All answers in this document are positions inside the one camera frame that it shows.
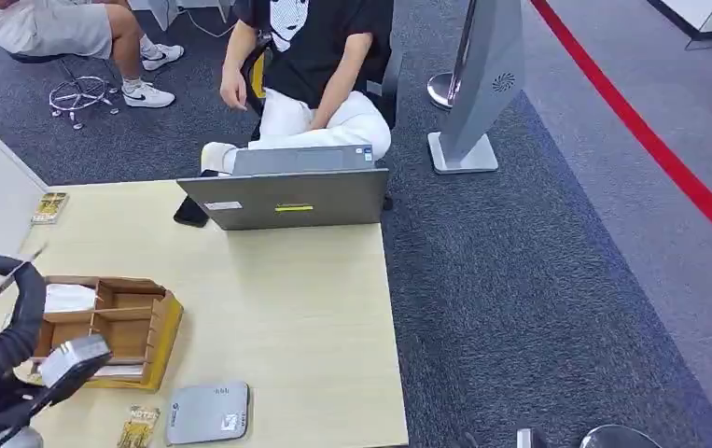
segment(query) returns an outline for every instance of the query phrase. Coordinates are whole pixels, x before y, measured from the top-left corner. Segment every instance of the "black t-shirt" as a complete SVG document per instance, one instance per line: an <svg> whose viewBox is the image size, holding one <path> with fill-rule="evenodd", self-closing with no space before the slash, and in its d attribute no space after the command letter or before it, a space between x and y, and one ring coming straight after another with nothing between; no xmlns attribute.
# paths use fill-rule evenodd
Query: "black t-shirt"
<svg viewBox="0 0 712 448"><path fill-rule="evenodd" d="M383 35L378 5L385 0L237 0L237 17L253 28L272 31L272 61L265 87L320 106L326 85L350 35ZM359 77L355 90L364 91Z"/></svg>

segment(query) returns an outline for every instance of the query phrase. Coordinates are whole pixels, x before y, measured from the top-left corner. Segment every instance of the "red floor line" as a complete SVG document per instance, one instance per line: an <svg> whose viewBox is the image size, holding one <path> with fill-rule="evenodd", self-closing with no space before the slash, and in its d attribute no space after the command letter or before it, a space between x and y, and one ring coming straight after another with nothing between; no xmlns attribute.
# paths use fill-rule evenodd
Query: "red floor line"
<svg viewBox="0 0 712 448"><path fill-rule="evenodd" d="M663 168L666 174L677 184L691 201L712 221L712 191L688 169L674 151L663 142L650 126L641 118L633 106L611 83L597 63L589 56L583 46L570 33L562 19L556 14L547 0L531 0L539 15L548 23L551 31L559 39L570 56L580 67L583 74L592 82L614 113L625 123L636 140L647 150Z"/></svg>

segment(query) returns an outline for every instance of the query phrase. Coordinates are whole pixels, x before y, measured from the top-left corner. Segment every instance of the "laptop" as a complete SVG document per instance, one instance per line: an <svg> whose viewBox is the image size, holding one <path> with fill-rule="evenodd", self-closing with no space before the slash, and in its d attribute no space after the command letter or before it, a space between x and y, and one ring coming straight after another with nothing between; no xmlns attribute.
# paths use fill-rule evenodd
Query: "laptop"
<svg viewBox="0 0 712 448"><path fill-rule="evenodd" d="M378 223L388 183L369 146L240 151L233 173L177 180L227 231Z"/></svg>

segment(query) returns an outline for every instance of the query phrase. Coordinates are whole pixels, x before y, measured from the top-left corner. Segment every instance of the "stanchion post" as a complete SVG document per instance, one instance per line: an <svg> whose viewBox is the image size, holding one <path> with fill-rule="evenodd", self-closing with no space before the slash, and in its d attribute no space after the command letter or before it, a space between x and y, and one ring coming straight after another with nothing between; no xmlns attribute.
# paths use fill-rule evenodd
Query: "stanchion post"
<svg viewBox="0 0 712 448"><path fill-rule="evenodd" d="M427 93L430 95L432 104L444 110L451 110L454 104L454 97L460 89L460 80L463 77L463 66L468 55L468 44L471 39L471 27L474 24L474 12L478 0L471 0L468 3L466 13L466 23L463 25L463 35L460 38L460 47L457 50L457 58L454 60L454 71L441 73L433 76L427 83Z"/></svg>

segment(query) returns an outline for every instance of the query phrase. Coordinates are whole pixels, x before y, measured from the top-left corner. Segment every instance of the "wooden desk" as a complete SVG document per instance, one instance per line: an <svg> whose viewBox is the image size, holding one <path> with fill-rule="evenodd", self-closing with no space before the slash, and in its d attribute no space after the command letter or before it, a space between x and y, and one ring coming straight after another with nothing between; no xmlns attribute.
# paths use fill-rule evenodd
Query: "wooden desk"
<svg viewBox="0 0 712 448"><path fill-rule="evenodd" d="M153 446L164 446L172 391L227 380L251 386L251 416L243 439L220 446L408 443L379 225L226 233L175 224L174 182L61 190L59 224L25 244L49 242L42 274L151 278L186 310L158 394L82 389L35 419L46 446L116 446L133 404L161 407ZM10 310L0 299L0 328Z"/></svg>

